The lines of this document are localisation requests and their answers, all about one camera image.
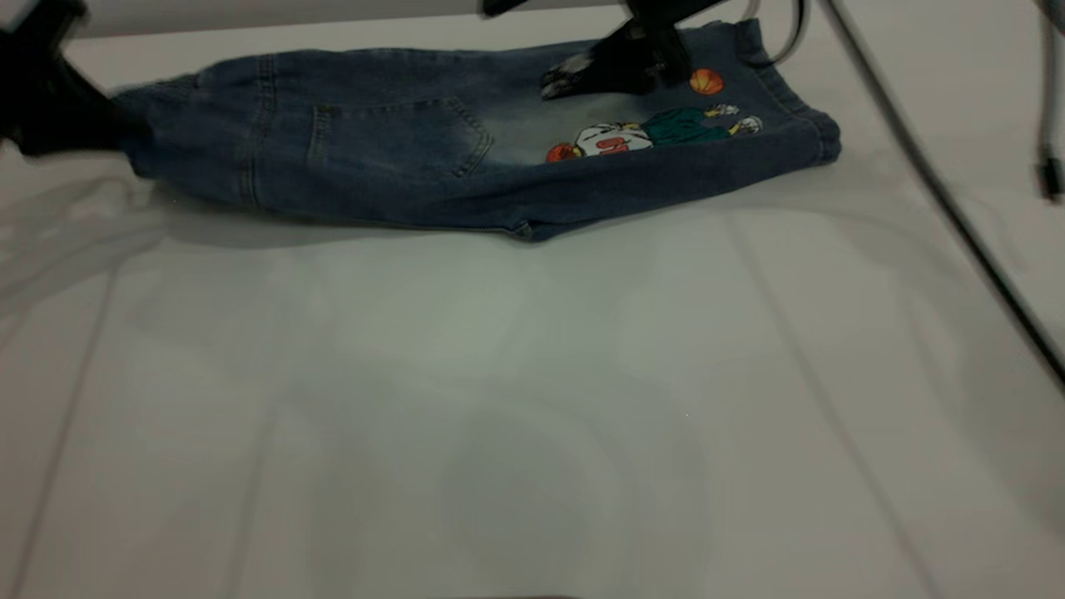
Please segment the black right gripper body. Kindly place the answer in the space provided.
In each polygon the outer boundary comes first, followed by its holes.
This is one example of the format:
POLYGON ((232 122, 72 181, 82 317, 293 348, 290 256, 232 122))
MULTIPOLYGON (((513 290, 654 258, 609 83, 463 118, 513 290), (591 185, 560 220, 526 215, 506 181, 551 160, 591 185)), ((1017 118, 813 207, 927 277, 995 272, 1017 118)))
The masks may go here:
POLYGON ((716 7, 724 1, 624 1, 629 19, 622 27, 624 37, 649 38, 676 31, 676 25, 716 7))

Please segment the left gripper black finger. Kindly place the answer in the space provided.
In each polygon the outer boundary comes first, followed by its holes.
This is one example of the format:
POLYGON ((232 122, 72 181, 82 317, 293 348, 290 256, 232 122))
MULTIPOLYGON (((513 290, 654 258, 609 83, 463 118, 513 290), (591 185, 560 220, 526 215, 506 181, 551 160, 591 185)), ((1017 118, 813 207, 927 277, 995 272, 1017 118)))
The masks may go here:
POLYGON ((96 85, 83 85, 84 151, 120 151, 124 141, 150 137, 151 126, 141 115, 118 106, 96 85))

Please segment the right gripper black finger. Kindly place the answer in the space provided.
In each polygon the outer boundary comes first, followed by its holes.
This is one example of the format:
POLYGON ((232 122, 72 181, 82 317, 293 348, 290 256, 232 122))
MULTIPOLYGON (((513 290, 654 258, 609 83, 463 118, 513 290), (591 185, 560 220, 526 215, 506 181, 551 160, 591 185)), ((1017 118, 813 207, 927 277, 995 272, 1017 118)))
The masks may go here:
POLYGON ((608 92, 646 95, 657 87, 659 63, 654 38, 619 29, 548 68, 541 77, 541 98, 557 100, 608 92))

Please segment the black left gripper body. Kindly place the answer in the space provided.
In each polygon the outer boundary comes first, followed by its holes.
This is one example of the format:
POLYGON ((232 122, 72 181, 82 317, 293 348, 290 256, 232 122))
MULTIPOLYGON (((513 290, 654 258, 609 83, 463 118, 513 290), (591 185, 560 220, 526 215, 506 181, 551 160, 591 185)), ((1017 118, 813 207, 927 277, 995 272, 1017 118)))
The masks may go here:
POLYGON ((33 1, 2 27, 2 139, 24 156, 87 148, 81 114, 87 99, 63 56, 70 30, 85 18, 84 1, 33 1))

